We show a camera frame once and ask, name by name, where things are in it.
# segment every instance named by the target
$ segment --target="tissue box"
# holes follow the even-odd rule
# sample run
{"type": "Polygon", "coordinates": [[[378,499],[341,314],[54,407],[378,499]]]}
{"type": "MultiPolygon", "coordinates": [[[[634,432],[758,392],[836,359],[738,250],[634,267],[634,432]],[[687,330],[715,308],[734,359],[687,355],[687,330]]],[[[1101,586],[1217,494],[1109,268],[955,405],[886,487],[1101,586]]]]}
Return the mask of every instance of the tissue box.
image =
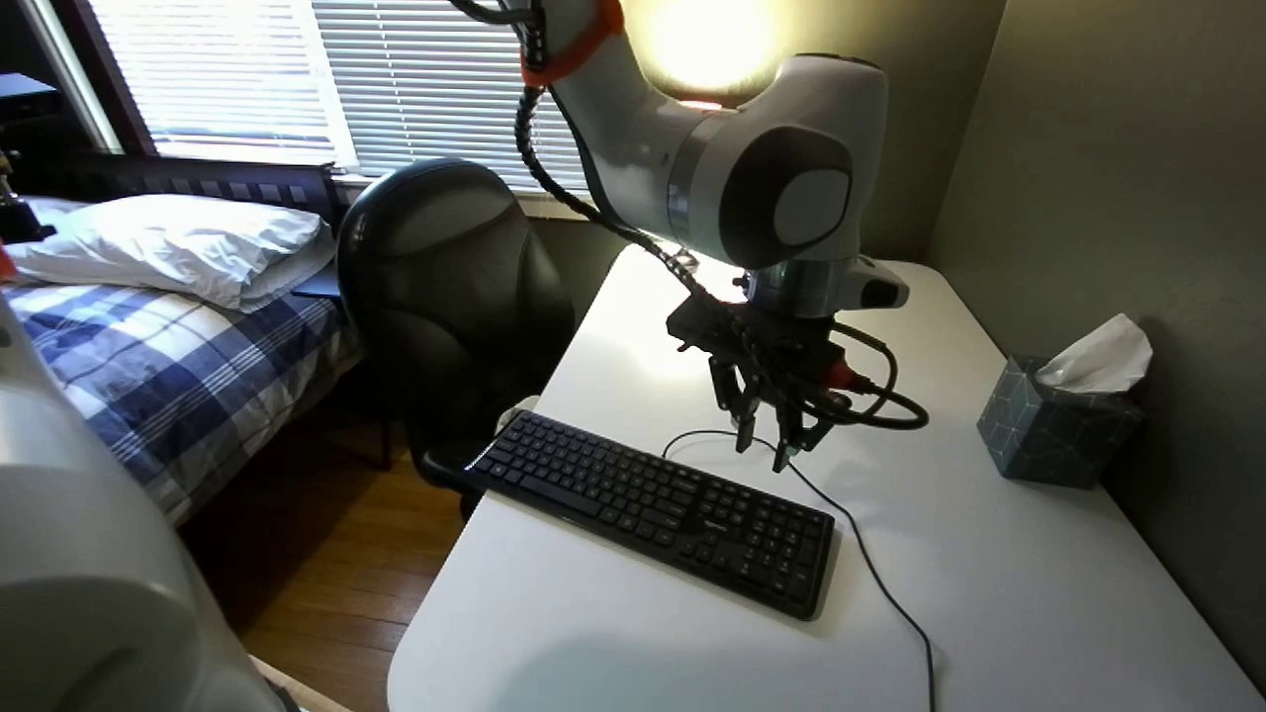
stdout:
{"type": "Polygon", "coordinates": [[[1052,392],[1009,359],[976,429],[1005,478],[1090,487],[1141,422],[1123,396],[1052,392]]]}

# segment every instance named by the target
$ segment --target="desk surface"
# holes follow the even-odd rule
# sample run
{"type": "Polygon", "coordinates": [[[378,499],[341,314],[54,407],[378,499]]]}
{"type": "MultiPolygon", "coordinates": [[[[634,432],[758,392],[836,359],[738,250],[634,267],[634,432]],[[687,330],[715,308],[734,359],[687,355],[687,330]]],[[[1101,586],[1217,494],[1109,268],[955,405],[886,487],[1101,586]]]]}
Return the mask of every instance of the desk surface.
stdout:
{"type": "MultiPolygon", "coordinates": [[[[836,429],[794,463],[857,516],[883,577],[932,639],[941,712],[1261,712],[1102,491],[992,470],[976,416],[1005,359],[936,273],[893,268],[910,300],[846,321],[898,354],[901,392],[932,422],[836,429]]],[[[646,451],[724,429],[703,355],[666,337],[680,296],[624,250],[539,407],[646,451]]],[[[877,376],[864,349],[852,366],[877,376]]],[[[687,440],[674,459],[820,507],[758,447],[687,440]]],[[[919,639],[842,524],[823,614],[802,627],[489,494],[409,627],[386,701],[397,712],[915,712],[920,680],[919,639]]]]}

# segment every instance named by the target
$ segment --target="keyboard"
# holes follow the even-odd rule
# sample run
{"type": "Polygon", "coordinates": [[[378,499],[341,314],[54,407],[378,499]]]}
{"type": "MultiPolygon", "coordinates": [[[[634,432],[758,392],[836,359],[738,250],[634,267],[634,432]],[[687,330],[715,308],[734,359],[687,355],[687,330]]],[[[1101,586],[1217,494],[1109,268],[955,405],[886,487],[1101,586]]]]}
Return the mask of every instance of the keyboard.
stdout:
{"type": "Polygon", "coordinates": [[[836,519],[823,511],[534,412],[519,412],[467,470],[489,491],[788,618],[806,620],[823,603],[836,553],[836,519]]]}

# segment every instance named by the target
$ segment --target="chair backrest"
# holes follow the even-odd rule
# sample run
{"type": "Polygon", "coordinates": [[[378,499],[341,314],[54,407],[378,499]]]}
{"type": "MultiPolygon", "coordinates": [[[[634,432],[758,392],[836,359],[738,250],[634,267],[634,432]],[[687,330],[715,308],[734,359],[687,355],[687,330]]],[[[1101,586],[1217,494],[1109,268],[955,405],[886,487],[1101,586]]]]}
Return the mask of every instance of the chair backrest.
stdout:
{"type": "Polygon", "coordinates": [[[341,291],[386,405],[428,447],[489,440],[572,337],[570,291],[519,198],[457,159],[405,167],[357,198],[341,291]]]}

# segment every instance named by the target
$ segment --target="blue checkered blanket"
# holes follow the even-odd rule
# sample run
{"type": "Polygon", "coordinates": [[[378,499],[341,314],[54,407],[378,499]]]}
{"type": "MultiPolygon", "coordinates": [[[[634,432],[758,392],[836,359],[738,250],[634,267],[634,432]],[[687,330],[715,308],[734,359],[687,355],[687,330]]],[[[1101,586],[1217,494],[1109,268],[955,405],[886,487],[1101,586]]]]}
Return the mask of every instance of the blue checkered blanket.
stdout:
{"type": "Polygon", "coordinates": [[[336,300],[216,314],[178,292],[6,291],[37,354],[115,459],[182,524],[345,359],[336,300]]]}

